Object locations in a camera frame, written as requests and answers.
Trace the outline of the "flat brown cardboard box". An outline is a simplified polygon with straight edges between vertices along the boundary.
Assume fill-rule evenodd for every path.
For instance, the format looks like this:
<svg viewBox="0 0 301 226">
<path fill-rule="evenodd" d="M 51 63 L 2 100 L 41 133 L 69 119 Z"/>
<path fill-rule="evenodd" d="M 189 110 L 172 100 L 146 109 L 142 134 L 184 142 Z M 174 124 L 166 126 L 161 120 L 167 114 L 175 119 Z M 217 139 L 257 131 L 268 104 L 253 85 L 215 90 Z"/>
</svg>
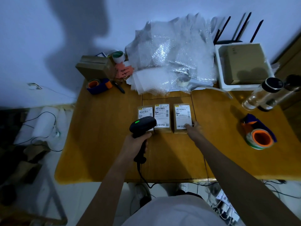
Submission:
<svg viewBox="0 0 301 226">
<path fill-rule="evenodd" d="M 93 79 L 114 80 L 117 73 L 115 66 L 107 57 L 82 56 L 75 67 L 87 81 Z"/>
</svg>

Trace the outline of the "person's shoe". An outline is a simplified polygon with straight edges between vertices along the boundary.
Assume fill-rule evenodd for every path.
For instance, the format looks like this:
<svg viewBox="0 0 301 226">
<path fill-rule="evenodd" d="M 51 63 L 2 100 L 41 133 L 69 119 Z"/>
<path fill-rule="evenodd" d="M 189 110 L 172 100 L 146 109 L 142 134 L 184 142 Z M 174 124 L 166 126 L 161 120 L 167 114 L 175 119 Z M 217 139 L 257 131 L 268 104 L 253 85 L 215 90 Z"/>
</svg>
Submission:
<svg viewBox="0 0 301 226">
<path fill-rule="evenodd" d="M 151 193 L 149 192 L 149 189 L 146 188 L 143 184 L 137 183 L 134 189 L 135 189 L 135 197 L 139 201 L 140 208 L 142 208 L 147 203 L 152 201 L 152 196 Z"/>
<path fill-rule="evenodd" d="M 179 183 L 176 189 L 176 195 L 186 194 L 186 190 L 188 189 L 188 183 Z"/>
</svg>

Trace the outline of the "brown cardboard scraps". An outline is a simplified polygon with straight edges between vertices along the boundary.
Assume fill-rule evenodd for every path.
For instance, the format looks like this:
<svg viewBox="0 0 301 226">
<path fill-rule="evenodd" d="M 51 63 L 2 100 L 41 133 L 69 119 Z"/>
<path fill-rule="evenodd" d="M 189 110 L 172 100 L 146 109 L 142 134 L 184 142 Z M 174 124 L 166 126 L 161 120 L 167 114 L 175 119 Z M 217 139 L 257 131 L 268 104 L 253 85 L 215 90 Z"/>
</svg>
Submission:
<svg viewBox="0 0 301 226">
<path fill-rule="evenodd" d="M 11 145 L 0 148 L 0 186 L 4 184 L 32 184 L 42 164 L 39 162 L 50 152 L 45 142 L 37 145 Z"/>
</svg>

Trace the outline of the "clear tape roll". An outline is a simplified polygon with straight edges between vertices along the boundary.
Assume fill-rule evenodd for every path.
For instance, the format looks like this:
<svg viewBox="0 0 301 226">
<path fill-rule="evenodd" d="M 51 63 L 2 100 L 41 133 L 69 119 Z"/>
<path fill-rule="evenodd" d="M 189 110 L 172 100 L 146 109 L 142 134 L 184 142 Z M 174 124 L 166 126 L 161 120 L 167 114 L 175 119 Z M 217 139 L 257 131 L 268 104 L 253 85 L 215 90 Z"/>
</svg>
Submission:
<svg viewBox="0 0 301 226">
<path fill-rule="evenodd" d="M 191 77 L 188 74 L 179 73 L 177 75 L 176 84 L 179 87 L 187 87 L 190 83 Z"/>
</svg>

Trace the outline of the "person's white shirt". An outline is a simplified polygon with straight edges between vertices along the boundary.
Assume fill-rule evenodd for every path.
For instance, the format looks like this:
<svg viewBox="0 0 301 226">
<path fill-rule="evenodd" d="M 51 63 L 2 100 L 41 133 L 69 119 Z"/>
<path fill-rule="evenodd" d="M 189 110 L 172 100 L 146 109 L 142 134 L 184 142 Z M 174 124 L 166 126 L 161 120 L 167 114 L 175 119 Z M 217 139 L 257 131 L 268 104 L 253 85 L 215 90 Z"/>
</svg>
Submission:
<svg viewBox="0 0 301 226">
<path fill-rule="evenodd" d="M 122 226 L 227 226 L 200 197 L 158 197 L 130 216 Z"/>
</svg>

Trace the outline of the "person's right hand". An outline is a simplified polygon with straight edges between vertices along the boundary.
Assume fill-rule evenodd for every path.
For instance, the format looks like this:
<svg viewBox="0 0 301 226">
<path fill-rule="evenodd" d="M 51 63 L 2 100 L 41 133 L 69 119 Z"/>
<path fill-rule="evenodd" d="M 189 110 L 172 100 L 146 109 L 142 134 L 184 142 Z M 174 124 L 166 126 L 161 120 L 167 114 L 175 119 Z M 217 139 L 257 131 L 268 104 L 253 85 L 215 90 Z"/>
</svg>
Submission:
<svg viewBox="0 0 301 226">
<path fill-rule="evenodd" d="M 194 127 L 192 129 L 187 129 L 188 136 L 195 143 L 203 141 L 205 137 L 203 135 L 201 125 L 197 121 L 192 121 L 192 124 Z"/>
</svg>

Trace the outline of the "black barcode scanner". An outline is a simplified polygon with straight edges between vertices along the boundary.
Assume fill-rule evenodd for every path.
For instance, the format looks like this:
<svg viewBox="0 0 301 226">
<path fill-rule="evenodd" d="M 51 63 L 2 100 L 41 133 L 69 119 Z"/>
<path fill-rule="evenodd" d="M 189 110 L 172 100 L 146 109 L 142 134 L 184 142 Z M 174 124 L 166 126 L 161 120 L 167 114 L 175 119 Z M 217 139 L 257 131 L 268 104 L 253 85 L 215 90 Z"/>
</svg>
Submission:
<svg viewBox="0 0 301 226">
<path fill-rule="evenodd" d="M 132 137 L 135 139 L 135 138 L 141 137 L 146 132 L 148 132 L 150 129 L 154 128 L 156 125 L 157 125 L 157 122 L 156 122 L 155 118 L 153 118 L 152 116 L 146 116 L 146 117 L 143 117 L 143 118 L 140 118 L 140 119 L 134 121 L 130 125 L 129 130 L 132 133 Z M 137 165 L 141 165 L 146 162 L 146 158 L 144 156 L 145 148 L 146 148 L 146 141 L 147 140 L 145 140 L 142 143 L 137 156 L 134 158 L 134 162 L 136 162 Z"/>
</svg>

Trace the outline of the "black pen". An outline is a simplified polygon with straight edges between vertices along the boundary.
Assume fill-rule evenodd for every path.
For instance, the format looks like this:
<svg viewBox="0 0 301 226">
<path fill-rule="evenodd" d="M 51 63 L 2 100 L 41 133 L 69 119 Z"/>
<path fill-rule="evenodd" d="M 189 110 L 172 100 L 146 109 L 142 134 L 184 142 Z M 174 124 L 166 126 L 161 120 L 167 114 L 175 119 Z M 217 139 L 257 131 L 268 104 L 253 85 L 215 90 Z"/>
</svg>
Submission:
<svg viewBox="0 0 301 226">
<path fill-rule="evenodd" d="M 122 93 L 125 94 L 125 90 L 120 86 L 120 84 L 118 84 L 115 81 L 111 81 L 112 85 L 114 85 L 116 88 L 118 88 L 118 90 Z"/>
</svg>

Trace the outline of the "person's left forearm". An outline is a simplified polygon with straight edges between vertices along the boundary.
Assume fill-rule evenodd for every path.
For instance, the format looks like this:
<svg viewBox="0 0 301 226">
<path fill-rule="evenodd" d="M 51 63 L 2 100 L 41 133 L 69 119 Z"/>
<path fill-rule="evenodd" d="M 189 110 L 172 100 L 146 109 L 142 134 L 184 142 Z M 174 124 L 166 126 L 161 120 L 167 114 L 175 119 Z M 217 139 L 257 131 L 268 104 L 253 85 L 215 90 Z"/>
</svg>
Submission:
<svg viewBox="0 0 301 226">
<path fill-rule="evenodd" d="M 113 226 L 125 176 L 135 156 L 117 157 L 76 226 Z"/>
</svg>

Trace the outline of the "large brown cardboard box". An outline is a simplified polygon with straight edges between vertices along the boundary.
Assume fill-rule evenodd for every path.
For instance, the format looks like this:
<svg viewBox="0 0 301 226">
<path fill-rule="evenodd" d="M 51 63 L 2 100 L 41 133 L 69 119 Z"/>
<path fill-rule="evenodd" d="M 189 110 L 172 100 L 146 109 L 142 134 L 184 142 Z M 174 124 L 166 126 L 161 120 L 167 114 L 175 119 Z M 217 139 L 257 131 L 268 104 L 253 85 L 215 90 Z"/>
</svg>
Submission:
<svg viewBox="0 0 301 226">
<path fill-rule="evenodd" d="M 272 75 L 259 44 L 229 45 L 223 52 L 223 77 L 227 85 L 261 84 Z"/>
</svg>

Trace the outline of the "person's left hand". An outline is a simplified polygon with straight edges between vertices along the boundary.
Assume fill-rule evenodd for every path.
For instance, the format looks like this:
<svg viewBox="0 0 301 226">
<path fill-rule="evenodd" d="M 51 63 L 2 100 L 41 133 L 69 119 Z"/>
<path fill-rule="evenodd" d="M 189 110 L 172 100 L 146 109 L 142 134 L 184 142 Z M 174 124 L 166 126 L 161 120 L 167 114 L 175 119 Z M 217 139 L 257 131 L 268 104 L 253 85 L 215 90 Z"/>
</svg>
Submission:
<svg viewBox="0 0 301 226">
<path fill-rule="evenodd" d="M 133 161 L 137 156 L 144 141 L 139 141 L 139 137 L 134 138 L 132 134 L 128 134 L 121 148 L 119 159 L 122 162 Z"/>
</svg>

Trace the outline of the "white foam roll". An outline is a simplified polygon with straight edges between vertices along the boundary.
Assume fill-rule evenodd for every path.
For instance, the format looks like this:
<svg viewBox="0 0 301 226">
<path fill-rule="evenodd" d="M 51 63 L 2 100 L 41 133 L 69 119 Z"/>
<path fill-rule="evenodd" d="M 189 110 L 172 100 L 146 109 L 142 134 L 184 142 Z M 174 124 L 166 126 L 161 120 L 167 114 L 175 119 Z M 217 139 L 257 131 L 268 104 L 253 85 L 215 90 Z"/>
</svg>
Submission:
<svg viewBox="0 0 301 226">
<path fill-rule="evenodd" d="M 73 112 L 73 105 L 31 108 L 13 144 L 28 146 L 45 142 L 51 151 L 61 152 Z"/>
</svg>

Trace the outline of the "white power strip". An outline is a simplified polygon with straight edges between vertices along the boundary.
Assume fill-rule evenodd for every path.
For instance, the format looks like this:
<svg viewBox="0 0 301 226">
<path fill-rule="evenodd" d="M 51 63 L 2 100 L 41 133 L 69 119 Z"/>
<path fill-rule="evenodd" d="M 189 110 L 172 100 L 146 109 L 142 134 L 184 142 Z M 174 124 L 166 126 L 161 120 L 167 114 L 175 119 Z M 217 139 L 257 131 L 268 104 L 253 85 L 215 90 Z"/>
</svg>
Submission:
<svg viewBox="0 0 301 226">
<path fill-rule="evenodd" d="M 211 207 L 228 226 L 238 223 L 240 217 L 222 189 L 216 196 L 216 203 Z"/>
</svg>

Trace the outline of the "small labelled cardboard parcel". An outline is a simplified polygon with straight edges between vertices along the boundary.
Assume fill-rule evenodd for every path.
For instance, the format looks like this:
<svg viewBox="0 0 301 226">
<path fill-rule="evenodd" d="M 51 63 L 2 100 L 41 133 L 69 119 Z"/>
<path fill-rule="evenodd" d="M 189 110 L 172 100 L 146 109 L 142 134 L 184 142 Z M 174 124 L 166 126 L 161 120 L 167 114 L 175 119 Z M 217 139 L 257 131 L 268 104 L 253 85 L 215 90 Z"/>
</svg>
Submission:
<svg viewBox="0 0 301 226">
<path fill-rule="evenodd" d="M 174 133 L 187 134 L 186 124 L 193 126 L 190 104 L 181 103 L 173 105 Z"/>
<path fill-rule="evenodd" d="M 155 133 L 171 133 L 170 104 L 156 104 L 154 106 L 154 118 L 156 119 Z"/>
<path fill-rule="evenodd" d="M 153 107 L 139 107 L 137 110 L 138 120 L 135 122 L 135 125 L 147 132 L 154 133 L 154 127 L 157 122 L 154 118 Z"/>
</svg>

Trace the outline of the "metal frame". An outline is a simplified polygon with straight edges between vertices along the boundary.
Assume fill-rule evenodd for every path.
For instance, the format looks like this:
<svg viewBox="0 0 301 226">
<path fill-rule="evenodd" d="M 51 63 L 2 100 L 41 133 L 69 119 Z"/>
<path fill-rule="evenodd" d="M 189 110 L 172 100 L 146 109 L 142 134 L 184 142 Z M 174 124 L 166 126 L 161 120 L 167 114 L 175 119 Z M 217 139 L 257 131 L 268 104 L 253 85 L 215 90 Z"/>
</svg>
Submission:
<svg viewBox="0 0 301 226">
<path fill-rule="evenodd" d="M 66 212 L 42 164 L 0 164 L 0 226 L 63 226 Z"/>
</svg>

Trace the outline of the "person's right shoe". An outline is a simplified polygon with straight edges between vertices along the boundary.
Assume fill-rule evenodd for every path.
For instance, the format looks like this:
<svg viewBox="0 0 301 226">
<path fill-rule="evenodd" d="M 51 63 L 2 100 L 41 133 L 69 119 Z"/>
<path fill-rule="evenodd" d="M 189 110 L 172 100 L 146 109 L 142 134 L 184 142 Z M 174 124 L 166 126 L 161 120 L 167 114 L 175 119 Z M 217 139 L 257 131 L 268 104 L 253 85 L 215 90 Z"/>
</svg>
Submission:
<svg viewBox="0 0 301 226">
<path fill-rule="evenodd" d="M 176 189 L 176 195 L 186 194 L 186 190 L 188 189 L 188 183 L 179 183 Z"/>
</svg>

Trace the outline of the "person's left shoe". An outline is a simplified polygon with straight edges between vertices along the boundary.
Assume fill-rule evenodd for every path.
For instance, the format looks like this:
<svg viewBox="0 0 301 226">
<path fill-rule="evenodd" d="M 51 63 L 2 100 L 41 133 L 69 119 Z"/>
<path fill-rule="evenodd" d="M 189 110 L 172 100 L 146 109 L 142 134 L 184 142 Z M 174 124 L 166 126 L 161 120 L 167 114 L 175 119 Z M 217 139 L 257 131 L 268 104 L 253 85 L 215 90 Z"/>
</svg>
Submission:
<svg viewBox="0 0 301 226">
<path fill-rule="evenodd" d="M 142 208 L 147 203 L 152 201 L 152 196 L 151 193 L 149 192 L 149 189 L 146 188 L 143 184 L 137 183 L 134 189 L 135 189 L 135 197 L 139 201 L 140 208 Z"/>
</svg>

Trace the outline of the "white plastic tray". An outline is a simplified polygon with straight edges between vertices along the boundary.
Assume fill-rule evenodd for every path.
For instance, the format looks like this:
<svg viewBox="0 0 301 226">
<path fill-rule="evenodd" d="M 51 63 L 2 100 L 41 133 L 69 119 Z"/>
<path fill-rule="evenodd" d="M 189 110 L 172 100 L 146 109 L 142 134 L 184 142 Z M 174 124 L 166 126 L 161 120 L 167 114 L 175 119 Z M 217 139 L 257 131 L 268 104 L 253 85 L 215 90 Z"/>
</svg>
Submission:
<svg viewBox="0 0 301 226">
<path fill-rule="evenodd" d="M 255 90 L 257 87 L 259 87 L 260 84 L 252 84 L 252 85 L 227 85 L 224 82 L 224 77 L 223 77 L 223 71 L 224 71 L 224 60 L 223 60 L 223 50 L 225 46 L 229 46 L 229 45 L 241 45 L 241 44 L 259 44 L 260 43 L 233 43 L 233 44 L 228 44 L 228 45 L 215 45 L 215 50 L 216 50 L 216 56 L 215 56 L 215 63 L 216 66 L 218 68 L 218 82 L 219 82 L 219 86 L 220 89 L 223 89 L 224 91 L 253 91 Z M 271 68 L 271 65 L 269 63 L 269 61 L 266 58 L 266 61 L 272 71 L 272 75 L 270 77 L 274 77 L 274 72 Z"/>
</svg>

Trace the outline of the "pile of bubble wrap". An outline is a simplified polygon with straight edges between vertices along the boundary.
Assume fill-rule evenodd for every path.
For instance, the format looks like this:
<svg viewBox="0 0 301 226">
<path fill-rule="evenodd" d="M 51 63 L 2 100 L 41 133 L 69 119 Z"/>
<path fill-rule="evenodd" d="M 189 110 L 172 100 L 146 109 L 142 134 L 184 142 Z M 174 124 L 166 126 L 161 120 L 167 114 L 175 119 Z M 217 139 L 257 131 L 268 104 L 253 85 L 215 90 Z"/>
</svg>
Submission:
<svg viewBox="0 0 301 226">
<path fill-rule="evenodd" d="M 134 72 L 165 67 L 191 77 L 189 87 L 212 87 L 218 80 L 213 44 L 217 17 L 188 14 L 170 21 L 147 22 L 125 47 Z"/>
</svg>

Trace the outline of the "clear bottle with black cap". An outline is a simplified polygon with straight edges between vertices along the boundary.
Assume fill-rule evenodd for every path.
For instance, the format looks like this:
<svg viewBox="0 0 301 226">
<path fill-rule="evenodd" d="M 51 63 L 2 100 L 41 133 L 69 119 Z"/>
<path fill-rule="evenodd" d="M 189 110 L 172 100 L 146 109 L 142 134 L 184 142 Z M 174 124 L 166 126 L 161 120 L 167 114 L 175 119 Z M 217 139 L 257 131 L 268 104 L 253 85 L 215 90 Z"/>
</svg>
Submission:
<svg viewBox="0 0 301 226">
<path fill-rule="evenodd" d="M 301 75 L 288 75 L 284 82 L 284 87 L 277 93 L 269 95 L 263 102 L 260 103 L 258 109 L 264 112 L 269 112 L 281 102 L 290 98 L 294 93 L 301 90 Z"/>
<path fill-rule="evenodd" d="M 276 77 L 269 77 L 245 99 L 242 103 L 242 107 L 246 110 L 254 110 L 260 106 L 261 103 L 266 102 L 271 95 L 279 92 L 283 87 L 284 83 L 282 80 Z"/>
</svg>

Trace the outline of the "white foam sheets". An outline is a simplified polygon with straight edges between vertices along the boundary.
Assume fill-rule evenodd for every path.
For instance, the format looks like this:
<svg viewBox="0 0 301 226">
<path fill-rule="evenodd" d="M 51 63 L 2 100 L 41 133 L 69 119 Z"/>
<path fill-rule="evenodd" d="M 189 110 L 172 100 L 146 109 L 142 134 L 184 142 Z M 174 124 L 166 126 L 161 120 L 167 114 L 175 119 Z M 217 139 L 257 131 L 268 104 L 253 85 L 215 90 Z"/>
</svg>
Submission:
<svg viewBox="0 0 301 226">
<path fill-rule="evenodd" d="M 182 82 L 179 78 L 177 73 L 168 68 L 155 67 L 133 72 L 126 79 L 126 83 L 139 95 L 144 93 L 167 95 L 173 91 L 190 93 L 189 84 Z"/>
</svg>

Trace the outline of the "pink paper note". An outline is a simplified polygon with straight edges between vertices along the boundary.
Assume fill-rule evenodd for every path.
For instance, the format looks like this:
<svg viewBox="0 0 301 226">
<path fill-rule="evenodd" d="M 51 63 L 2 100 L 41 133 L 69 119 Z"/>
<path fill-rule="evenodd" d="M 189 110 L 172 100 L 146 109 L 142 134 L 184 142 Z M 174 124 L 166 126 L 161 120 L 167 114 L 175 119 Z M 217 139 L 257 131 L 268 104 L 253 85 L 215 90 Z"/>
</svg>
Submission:
<svg viewBox="0 0 301 226">
<path fill-rule="evenodd" d="M 117 79 L 126 78 L 131 76 L 134 72 L 134 68 L 131 66 L 129 61 L 124 61 L 115 65 Z"/>
</svg>

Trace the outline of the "black router with antennas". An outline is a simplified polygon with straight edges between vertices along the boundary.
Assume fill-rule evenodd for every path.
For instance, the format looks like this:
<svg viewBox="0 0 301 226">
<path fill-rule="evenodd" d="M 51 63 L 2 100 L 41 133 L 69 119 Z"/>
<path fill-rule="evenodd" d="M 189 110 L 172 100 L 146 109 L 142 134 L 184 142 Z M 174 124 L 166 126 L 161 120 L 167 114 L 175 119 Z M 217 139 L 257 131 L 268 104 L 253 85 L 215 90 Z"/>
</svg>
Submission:
<svg viewBox="0 0 301 226">
<path fill-rule="evenodd" d="M 234 35 L 232 36 L 232 38 L 230 40 L 220 40 L 221 35 L 223 34 L 225 28 L 227 27 L 231 16 L 229 16 L 227 18 L 227 20 L 224 23 L 224 19 L 222 19 L 221 21 L 221 26 L 222 28 L 220 28 L 220 26 L 218 26 L 217 32 L 215 34 L 215 37 L 213 39 L 213 44 L 214 45 L 228 45 L 228 44 L 233 44 L 233 43 L 242 43 L 243 41 L 240 40 L 248 23 L 249 23 L 249 19 L 251 17 L 252 12 L 249 12 L 249 14 L 247 15 L 247 17 L 245 18 L 246 13 L 243 14 L 235 32 Z"/>
</svg>

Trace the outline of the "blue tape dispenser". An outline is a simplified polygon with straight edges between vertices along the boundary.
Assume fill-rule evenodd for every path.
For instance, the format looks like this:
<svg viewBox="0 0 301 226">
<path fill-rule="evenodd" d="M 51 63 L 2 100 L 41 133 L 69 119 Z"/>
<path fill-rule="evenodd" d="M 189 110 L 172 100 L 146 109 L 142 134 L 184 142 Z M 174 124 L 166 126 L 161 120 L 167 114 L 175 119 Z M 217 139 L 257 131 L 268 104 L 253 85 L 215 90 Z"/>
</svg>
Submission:
<svg viewBox="0 0 301 226">
<path fill-rule="evenodd" d="M 248 113 L 240 122 L 246 134 L 254 129 L 263 129 L 269 133 L 275 143 L 277 142 L 275 134 L 253 114 Z"/>
<path fill-rule="evenodd" d="M 99 86 L 97 86 L 93 89 L 87 88 L 87 90 L 89 91 L 90 94 L 97 95 L 97 94 L 103 93 L 112 88 L 112 83 L 109 79 L 104 78 L 104 79 L 99 79 L 99 80 L 100 80 Z"/>
</svg>

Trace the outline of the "white and green tape roll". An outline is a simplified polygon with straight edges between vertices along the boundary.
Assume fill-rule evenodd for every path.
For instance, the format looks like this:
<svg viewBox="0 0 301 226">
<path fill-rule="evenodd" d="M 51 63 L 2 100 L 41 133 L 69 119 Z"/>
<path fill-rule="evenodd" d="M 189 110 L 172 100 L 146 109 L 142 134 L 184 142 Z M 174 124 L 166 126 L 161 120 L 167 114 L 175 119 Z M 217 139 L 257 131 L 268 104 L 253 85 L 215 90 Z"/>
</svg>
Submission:
<svg viewBox="0 0 301 226">
<path fill-rule="evenodd" d="M 112 57 L 113 61 L 115 62 L 115 64 L 120 64 L 126 60 L 126 56 L 123 51 L 114 51 L 111 54 L 111 57 Z"/>
</svg>

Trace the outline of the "person's right forearm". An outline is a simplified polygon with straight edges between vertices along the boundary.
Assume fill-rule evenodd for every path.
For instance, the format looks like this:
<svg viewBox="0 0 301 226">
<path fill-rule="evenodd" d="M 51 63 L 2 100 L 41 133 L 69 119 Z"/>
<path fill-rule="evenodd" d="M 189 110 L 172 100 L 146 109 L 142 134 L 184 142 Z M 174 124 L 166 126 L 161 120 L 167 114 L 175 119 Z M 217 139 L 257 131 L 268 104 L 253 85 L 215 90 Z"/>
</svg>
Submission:
<svg viewBox="0 0 301 226">
<path fill-rule="evenodd" d="M 192 139 L 246 226 L 301 226 L 301 220 L 265 184 L 226 157 L 204 136 Z"/>
</svg>

